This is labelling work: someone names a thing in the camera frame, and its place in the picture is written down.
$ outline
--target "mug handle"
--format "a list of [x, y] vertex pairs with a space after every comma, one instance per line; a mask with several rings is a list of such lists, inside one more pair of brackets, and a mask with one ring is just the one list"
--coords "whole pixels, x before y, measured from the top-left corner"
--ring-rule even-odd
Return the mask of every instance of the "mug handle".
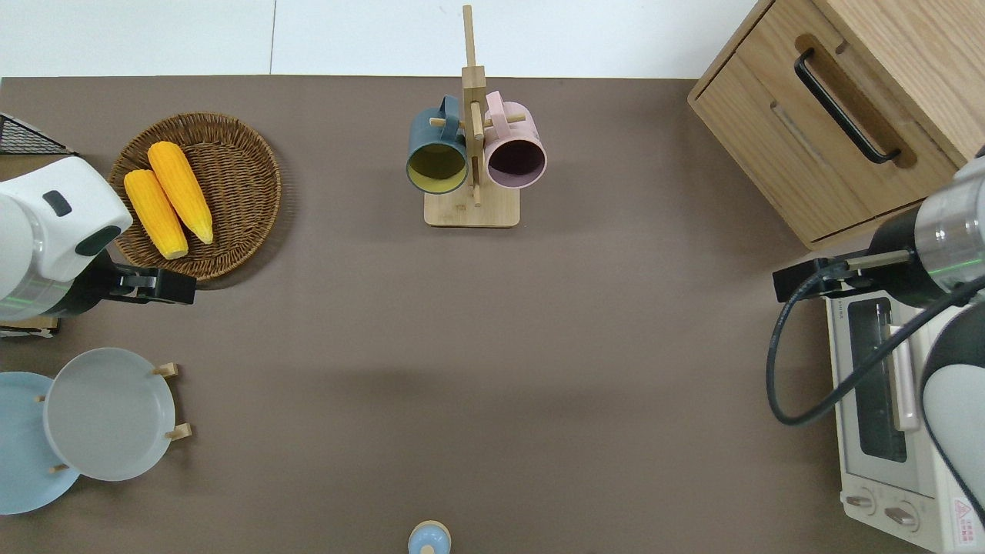
[[445, 95], [438, 108], [441, 117], [444, 118], [444, 128], [441, 129], [441, 140], [454, 142], [455, 135], [458, 134], [458, 99], [451, 95]]
[[486, 95], [486, 103], [490, 107], [490, 119], [496, 137], [500, 139], [508, 137], [509, 122], [506, 121], [506, 106], [502, 103], [502, 95], [499, 91], [492, 91]]

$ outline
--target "metal grid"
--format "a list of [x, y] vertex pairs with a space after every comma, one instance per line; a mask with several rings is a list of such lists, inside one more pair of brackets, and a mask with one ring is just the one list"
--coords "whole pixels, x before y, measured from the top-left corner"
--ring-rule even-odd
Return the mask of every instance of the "metal grid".
[[75, 154], [64, 144], [9, 115], [0, 113], [0, 155], [2, 154]]

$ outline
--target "woven round tray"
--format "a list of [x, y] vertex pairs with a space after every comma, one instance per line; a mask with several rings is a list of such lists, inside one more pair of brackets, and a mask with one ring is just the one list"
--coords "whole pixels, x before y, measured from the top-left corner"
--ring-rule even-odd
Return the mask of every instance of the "woven round tray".
[[[149, 170], [147, 150], [158, 141], [181, 147], [212, 212], [215, 239], [203, 244], [185, 230], [188, 253], [164, 259], [148, 238], [123, 188], [124, 176]], [[233, 271], [267, 239], [281, 206], [281, 171], [270, 146], [241, 121], [220, 113], [181, 113], [130, 141], [109, 174], [109, 184], [126, 204], [134, 224], [116, 245], [133, 265], [160, 267], [200, 282]]]

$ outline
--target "plate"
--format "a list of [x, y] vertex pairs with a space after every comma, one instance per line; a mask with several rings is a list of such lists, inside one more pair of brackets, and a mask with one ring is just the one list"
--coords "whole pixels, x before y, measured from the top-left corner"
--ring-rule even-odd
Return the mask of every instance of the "plate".
[[129, 350], [97, 348], [55, 377], [44, 402], [44, 432], [61, 459], [102, 481], [132, 479], [170, 444], [174, 399], [154, 365]]
[[0, 516], [37, 510], [54, 502], [79, 472], [48, 469], [62, 462], [44, 434], [44, 404], [51, 379], [24, 372], [0, 373]]
[[[188, 237], [188, 253], [164, 259], [140, 224], [123, 187], [133, 170], [149, 170], [147, 150], [158, 141], [181, 147], [212, 212], [215, 240]], [[160, 267], [200, 283], [242, 265], [270, 235], [281, 206], [281, 170], [267, 142], [235, 117], [180, 113], [152, 125], [127, 145], [109, 173], [109, 184], [130, 210], [134, 224], [116, 239], [131, 264]]]

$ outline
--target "corn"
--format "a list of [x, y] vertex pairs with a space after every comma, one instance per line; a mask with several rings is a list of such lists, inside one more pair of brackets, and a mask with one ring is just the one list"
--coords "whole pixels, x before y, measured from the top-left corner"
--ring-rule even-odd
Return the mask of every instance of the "corn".
[[123, 188], [144, 231], [161, 255], [175, 259], [188, 253], [188, 240], [154, 172], [135, 170], [128, 173], [123, 178]]
[[173, 142], [157, 142], [147, 151], [147, 157], [185, 227], [200, 241], [211, 244], [212, 213], [181, 147]]

